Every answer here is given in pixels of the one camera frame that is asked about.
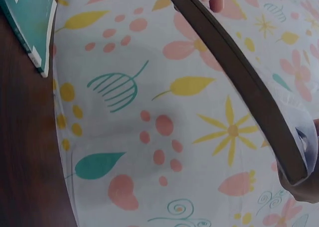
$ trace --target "wooden table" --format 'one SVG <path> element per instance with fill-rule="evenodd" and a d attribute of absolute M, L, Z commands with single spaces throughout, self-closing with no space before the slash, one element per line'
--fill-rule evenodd
<path fill-rule="evenodd" d="M 52 66 L 43 79 L 2 12 L 0 34 L 0 226 L 76 227 L 56 138 Z"/>

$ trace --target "floral tablecloth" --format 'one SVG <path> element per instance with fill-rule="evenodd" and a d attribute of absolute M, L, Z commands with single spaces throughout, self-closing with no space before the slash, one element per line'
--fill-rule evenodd
<path fill-rule="evenodd" d="M 319 0 L 225 0 L 247 58 L 319 117 Z M 80 227 L 313 227 L 319 205 L 275 158 L 170 0 L 59 0 L 54 93 Z"/>

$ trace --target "teal book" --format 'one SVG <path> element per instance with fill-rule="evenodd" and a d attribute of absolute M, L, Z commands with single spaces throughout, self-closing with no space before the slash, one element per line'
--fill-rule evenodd
<path fill-rule="evenodd" d="M 47 77 L 55 0 L 0 0 L 0 7 L 35 67 Z"/>

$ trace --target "yellow star flower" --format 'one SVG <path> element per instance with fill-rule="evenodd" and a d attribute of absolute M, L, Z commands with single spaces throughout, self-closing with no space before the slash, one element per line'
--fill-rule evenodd
<path fill-rule="evenodd" d="M 242 127 L 242 128 L 239 127 L 240 125 L 242 125 L 244 122 L 246 122 L 249 119 L 250 114 L 247 114 L 247 115 L 243 116 L 236 123 L 234 123 L 234 111 L 233 111 L 233 107 L 232 107 L 231 100 L 230 100 L 229 96 L 227 97 L 227 100 L 226 100 L 225 112 L 226 112 L 228 126 L 224 125 L 222 122 L 220 122 L 220 121 L 218 121 L 216 119 L 213 119 L 213 118 L 198 114 L 198 116 L 201 119 L 203 119 L 205 122 L 222 129 L 222 131 L 213 132 L 211 134 L 203 136 L 203 137 L 195 140 L 193 142 L 193 144 L 200 143 L 200 142 L 203 142 L 203 141 L 208 141 L 208 140 L 211 140 L 211 139 L 215 139 L 215 138 L 221 137 L 223 135 L 227 135 L 216 146 L 216 148 L 215 148 L 215 150 L 213 152 L 213 156 L 217 155 L 230 142 L 230 148 L 229 148 L 229 151 L 228 151 L 228 165 L 231 166 L 233 164 L 233 161 L 234 161 L 235 148 L 236 148 L 236 139 L 237 138 L 239 140 L 241 140 L 249 148 L 251 148 L 253 150 L 257 149 L 257 147 L 255 146 L 254 143 L 252 143 L 249 139 L 243 137 L 240 134 L 256 132 L 256 131 L 258 131 L 258 127 L 255 126 L 255 125 L 254 126 Z"/>
<path fill-rule="evenodd" d="M 264 38 L 267 36 L 267 31 L 271 33 L 272 35 L 274 34 L 272 29 L 277 29 L 277 27 L 271 25 L 271 21 L 266 21 L 264 14 L 262 14 L 261 19 L 256 18 L 258 23 L 255 23 L 255 25 L 260 26 L 259 31 L 264 32 Z"/>

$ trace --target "brown strap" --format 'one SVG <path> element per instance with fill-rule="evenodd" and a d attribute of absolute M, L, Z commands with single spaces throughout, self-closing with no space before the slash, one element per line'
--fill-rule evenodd
<path fill-rule="evenodd" d="M 296 184 L 307 169 L 272 95 L 234 40 L 199 0 L 172 0 L 215 56 L 271 145 L 288 180 Z"/>

